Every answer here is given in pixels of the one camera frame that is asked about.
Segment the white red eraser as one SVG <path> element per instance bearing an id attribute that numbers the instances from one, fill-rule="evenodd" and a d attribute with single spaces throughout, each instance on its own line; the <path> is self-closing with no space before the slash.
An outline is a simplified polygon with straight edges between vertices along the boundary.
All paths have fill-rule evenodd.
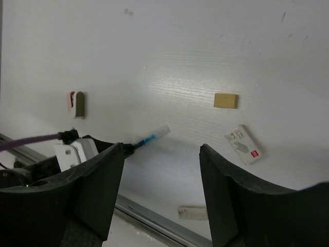
<path id="1" fill-rule="evenodd" d="M 249 165 L 263 156 L 261 149 L 258 148 L 243 125 L 237 125 L 225 135 L 225 138 L 245 165 Z"/>

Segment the pink white eraser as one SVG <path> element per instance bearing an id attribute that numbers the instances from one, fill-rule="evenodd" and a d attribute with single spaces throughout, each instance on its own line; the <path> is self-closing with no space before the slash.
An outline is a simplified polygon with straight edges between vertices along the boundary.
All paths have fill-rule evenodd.
<path id="1" fill-rule="evenodd" d="M 82 91 L 71 91 L 67 94 L 68 114 L 71 118 L 84 118 L 86 115 L 86 96 Z"/>

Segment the blue refill pen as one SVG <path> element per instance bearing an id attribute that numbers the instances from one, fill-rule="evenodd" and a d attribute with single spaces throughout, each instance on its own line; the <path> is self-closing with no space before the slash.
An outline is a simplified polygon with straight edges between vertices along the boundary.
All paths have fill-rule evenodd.
<path id="1" fill-rule="evenodd" d="M 151 134 L 149 134 L 147 137 L 142 138 L 140 141 L 134 143 L 134 144 L 124 144 L 124 158 L 127 158 L 134 154 L 134 152 L 145 146 L 146 144 L 156 141 L 165 135 L 170 133 L 170 128 L 168 126 L 162 126 L 156 130 L 154 130 Z"/>

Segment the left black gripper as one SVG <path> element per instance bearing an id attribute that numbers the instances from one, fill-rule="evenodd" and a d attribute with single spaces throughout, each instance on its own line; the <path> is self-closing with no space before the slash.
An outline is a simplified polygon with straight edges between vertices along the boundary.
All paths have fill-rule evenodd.
<path id="1" fill-rule="evenodd" d="M 97 140 L 90 135 L 84 136 L 82 138 L 92 139 L 95 142 L 99 153 L 113 145 L 112 143 Z M 25 165 L 16 161 L 14 162 L 13 168 L 1 170 L 1 188 L 20 185 L 29 186 L 39 180 L 51 177 L 60 172 L 61 171 L 56 155 L 31 165 Z"/>

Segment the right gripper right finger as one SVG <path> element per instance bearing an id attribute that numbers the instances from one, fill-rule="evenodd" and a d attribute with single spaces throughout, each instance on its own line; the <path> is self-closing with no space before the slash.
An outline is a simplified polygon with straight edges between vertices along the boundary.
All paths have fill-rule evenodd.
<path id="1" fill-rule="evenodd" d="M 285 188 L 199 153 L 213 246 L 328 246 L 328 183 Z"/>

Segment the grey white eraser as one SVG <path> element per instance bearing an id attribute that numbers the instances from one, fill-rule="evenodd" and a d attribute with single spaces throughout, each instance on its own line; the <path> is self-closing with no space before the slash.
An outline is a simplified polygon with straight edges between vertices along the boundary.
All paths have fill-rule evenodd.
<path id="1" fill-rule="evenodd" d="M 177 209 L 178 216 L 184 220 L 208 220 L 207 208 L 205 206 L 198 205 L 181 205 Z"/>

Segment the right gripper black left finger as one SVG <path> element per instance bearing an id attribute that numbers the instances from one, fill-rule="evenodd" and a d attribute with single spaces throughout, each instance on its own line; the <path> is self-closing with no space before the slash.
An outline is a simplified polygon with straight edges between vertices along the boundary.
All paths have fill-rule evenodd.
<path id="1" fill-rule="evenodd" d="M 101 246 L 124 166 L 117 143 L 30 186 L 1 189 L 1 246 Z"/>

